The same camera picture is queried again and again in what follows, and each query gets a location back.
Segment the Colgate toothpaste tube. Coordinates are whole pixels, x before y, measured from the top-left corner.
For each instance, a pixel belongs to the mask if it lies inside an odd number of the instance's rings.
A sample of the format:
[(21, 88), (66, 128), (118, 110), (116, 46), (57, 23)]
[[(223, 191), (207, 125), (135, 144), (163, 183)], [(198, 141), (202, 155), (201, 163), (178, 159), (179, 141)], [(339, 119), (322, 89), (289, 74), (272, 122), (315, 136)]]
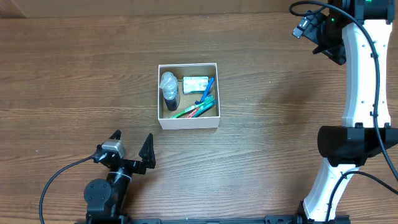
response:
[(203, 113), (205, 113), (206, 111), (208, 111), (209, 109), (211, 109), (212, 107), (214, 107), (214, 105), (216, 105), (215, 100), (213, 100), (203, 106), (200, 106), (197, 109), (194, 109), (190, 114), (188, 114), (186, 116), (186, 118), (197, 118), (197, 117), (201, 116)]

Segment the green white toothbrush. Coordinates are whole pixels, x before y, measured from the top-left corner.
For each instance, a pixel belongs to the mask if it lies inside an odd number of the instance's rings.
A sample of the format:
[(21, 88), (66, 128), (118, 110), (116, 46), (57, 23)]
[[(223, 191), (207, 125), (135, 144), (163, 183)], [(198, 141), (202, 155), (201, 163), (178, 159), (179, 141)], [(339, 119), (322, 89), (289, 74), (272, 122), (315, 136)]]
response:
[(212, 95), (208, 95), (203, 103), (200, 103), (199, 105), (192, 105), (183, 110), (182, 112), (179, 112), (173, 116), (171, 116), (172, 119), (174, 118), (181, 118), (183, 115), (188, 115), (190, 114), (194, 109), (199, 108), (200, 106), (203, 106), (211, 101), (215, 100), (215, 98)]

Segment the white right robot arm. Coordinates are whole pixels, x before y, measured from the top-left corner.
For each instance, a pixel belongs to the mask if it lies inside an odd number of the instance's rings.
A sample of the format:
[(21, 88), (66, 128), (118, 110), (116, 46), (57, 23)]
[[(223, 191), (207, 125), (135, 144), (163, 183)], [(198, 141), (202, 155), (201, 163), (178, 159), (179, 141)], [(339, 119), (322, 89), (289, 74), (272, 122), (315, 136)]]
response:
[(346, 186), (365, 162), (397, 144), (386, 96), (387, 48), (394, 1), (320, 2), (294, 30), (316, 44), (316, 53), (346, 65), (346, 102), (339, 126), (322, 126), (323, 160), (301, 204), (302, 223), (346, 223), (335, 212)]

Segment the dark bottle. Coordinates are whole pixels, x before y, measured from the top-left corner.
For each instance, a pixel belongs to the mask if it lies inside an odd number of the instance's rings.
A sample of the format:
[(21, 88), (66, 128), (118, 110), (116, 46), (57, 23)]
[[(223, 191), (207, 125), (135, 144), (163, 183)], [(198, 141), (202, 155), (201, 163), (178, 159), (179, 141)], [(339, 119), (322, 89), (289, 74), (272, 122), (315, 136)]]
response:
[(169, 111), (175, 111), (180, 103), (177, 77), (175, 77), (172, 72), (163, 73), (159, 88), (162, 90), (167, 109)]

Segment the green soap bar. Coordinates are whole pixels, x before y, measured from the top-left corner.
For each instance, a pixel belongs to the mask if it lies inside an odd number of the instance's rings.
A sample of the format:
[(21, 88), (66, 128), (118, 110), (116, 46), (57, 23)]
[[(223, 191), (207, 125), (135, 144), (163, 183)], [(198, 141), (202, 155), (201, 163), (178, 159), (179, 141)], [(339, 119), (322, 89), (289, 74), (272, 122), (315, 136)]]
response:
[(208, 77), (183, 77), (183, 93), (200, 93), (204, 92), (209, 84)]

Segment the blue disposable razor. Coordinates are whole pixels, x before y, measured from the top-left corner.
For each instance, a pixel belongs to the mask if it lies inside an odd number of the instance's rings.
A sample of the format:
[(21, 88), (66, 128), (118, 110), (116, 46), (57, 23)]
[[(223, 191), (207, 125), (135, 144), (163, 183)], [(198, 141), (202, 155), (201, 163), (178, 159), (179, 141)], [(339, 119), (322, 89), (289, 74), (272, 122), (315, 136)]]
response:
[(200, 101), (196, 101), (196, 102), (195, 102), (196, 105), (199, 105), (200, 103), (203, 103), (203, 102), (205, 101), (206, 97), (207, 97), (207, 96), (209, 95), (209, 93), (210, 93), (210, 90), (211, 90), (211, 87), (212, 87), (212, 85), (213, 85), (213, 83), (214, 83), (214, 80), (215, 80), (214, 77), (210, 78), (210, 80), (209, 80), (209, 82), (208, 82), (208, 85), (207, 85), (205, 91), (203, 92)]

